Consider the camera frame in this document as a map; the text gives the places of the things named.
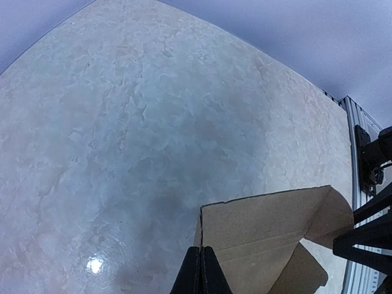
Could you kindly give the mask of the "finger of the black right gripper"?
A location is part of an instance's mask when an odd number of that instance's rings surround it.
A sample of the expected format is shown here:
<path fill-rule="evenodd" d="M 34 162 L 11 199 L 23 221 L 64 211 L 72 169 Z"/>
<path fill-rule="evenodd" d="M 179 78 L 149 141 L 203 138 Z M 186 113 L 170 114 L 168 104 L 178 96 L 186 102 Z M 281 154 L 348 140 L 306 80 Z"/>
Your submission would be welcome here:
<path fill-rule="evenodd" d="M 389 184 L 366 204 L 353 212 L 354 223 L 359 224 L 390 207 L 391 185 Z M 360 249 L 359 246 L 391 250 L 391 210 L 338 236 L 333 241 L 334 255 L 368 266 L 381 273 L 391 272 L 390 255 Z"/>

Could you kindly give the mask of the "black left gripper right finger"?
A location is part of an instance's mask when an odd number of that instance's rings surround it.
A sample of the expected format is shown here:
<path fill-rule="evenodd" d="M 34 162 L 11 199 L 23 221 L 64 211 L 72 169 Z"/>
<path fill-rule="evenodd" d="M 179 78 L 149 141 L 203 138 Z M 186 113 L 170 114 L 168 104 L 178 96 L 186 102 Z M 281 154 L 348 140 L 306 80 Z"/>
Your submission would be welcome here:
<path fill-rule="evenodd" d="M 211 246 L 202 248 L 202 293 L 233 293 Z"/>

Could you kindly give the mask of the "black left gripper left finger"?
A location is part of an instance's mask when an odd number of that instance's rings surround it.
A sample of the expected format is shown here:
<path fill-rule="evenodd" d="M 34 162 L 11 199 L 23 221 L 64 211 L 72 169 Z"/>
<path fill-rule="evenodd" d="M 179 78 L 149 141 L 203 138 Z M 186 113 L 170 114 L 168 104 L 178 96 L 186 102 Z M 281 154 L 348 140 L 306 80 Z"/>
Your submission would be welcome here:
<path fill-rule="evenodd" d="M 170 294 L 200 293 L 200 248 L 188 248 Z"/>

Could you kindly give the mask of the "brown cardboard paper box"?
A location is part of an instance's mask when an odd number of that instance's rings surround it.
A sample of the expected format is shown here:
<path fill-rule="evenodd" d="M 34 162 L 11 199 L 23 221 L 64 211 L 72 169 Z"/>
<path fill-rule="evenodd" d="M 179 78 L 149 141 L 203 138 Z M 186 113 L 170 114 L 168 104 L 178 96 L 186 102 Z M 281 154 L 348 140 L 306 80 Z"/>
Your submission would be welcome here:
<path fill-rule="evenodd" d="M 213 249 L 232 293 L 339 293 L 333 240 L 352 227 L 347 200 L 312 187 L 204 205 L 194 243 Z"/>

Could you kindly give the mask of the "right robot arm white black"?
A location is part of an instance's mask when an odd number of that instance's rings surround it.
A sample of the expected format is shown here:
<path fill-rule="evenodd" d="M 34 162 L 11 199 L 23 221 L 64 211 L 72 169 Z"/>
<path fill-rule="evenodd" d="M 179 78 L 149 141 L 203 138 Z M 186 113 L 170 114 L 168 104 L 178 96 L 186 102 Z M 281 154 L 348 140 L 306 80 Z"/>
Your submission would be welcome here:
<path fill-rule="evenodd" d="M 360 188 L 372 196 L 366 204 L 354 210 L 354 223 L 374 216 L 391 207 L 391 185 L 376 194 L 374 186 L 381 183 L 383 170 L 390 167 L 391 127 L 380 131 L 378 138 L 370 141 L 368 133 L 359 125 L 355 126 Z M 391 276 L 391 256 L 379 254 L 356 246 L 369 246 L 391 250 L 391 210 L 386 214 L 338 236 L 333 241 L 333 254 L 347 260 L 368 266 Z"/>

